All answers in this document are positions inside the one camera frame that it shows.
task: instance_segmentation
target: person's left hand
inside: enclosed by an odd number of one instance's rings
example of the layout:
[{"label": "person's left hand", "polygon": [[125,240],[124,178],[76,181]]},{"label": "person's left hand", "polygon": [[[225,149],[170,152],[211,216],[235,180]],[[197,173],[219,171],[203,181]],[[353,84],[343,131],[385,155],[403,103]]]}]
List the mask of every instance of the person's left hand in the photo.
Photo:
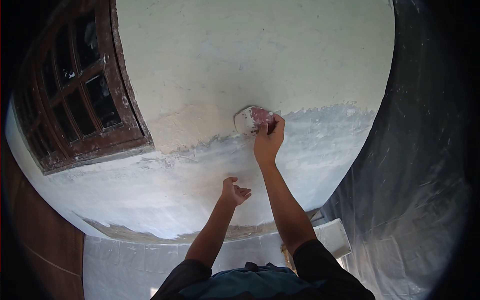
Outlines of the person's left hand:
[{"label": "person's left hand", "polygon": [[232,201],[235,206],[242,204],[247,200],[252,194],[250,193],[251,189],[241,188],[236,184],[233,184],[238,180],[237,177],[228,177],[223,181],[223,190],[220,199],[226,201]]}]

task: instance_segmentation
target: plastic sheet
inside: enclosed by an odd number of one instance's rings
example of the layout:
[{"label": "plastic sheet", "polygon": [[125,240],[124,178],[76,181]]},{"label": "plastic sheet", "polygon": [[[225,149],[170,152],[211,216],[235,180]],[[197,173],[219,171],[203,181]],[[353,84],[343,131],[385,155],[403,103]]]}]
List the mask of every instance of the plastic sheet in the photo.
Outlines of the plastic sheet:
[{"label": "plastic sheet", "polygon": [[352,246],[346,269],[377,299],[425,299],[464,228],[467,88],[424,7],[397,1],[387,89],[358,158],[322,207]]}]

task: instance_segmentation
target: wall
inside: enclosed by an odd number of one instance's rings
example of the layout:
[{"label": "wall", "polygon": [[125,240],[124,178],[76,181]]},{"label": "wall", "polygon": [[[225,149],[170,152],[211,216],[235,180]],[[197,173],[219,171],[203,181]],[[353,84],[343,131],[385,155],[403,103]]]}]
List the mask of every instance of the wall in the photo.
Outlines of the wall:
[{"label": "wall", "polygon": [[233,115],[280,113],[278,167],[305,210],[335,190],[367,138],[394,45],[391,4],[371,1],[117,2],[135,98],[156,151],[43,176],[10,110],[7,139],[33,186],[89,235],[174,239],[201,230],[230,175],[252,188],[232,225],[273,221],[253,139]]}]

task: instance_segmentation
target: sanding block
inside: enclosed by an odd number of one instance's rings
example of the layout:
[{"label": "sanding block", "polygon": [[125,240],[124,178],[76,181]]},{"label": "sanding block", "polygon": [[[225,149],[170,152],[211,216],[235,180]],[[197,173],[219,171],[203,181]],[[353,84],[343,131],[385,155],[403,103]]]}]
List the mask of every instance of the sanding block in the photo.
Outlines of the sanding block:
[{"label": "sanding block", "polygon": [[272,133],[276,121],[273,112],[257,106],[250,106],[234,116],[235,128],[240,134],[256,136],[263,123],[268,124],[268,134]]}]

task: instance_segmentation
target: hand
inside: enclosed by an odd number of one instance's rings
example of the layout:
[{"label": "hand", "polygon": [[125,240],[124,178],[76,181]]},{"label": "hand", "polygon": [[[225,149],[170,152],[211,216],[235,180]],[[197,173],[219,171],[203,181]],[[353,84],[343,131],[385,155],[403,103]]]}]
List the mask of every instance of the hand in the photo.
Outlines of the hand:
[{"label": "hand", "polygon": [[235,206],[242,204],[252,195],[250,193],[252,191],[251,189],[244,189],[236,184],[233,184],[237,180],[237,177],[228,177],[225,179],[223,181],[222,195],[220,196],[221,200],[232,201]]},{"label": "hand", "polygon": [[273,117],[276,121],[273,132],[268,134],[268,125],[264,123],[255,138],[253,153],[260,167],[270,164],[275,165],[276,154],[283,142],[285,120],[277,114],[273,114]]}]

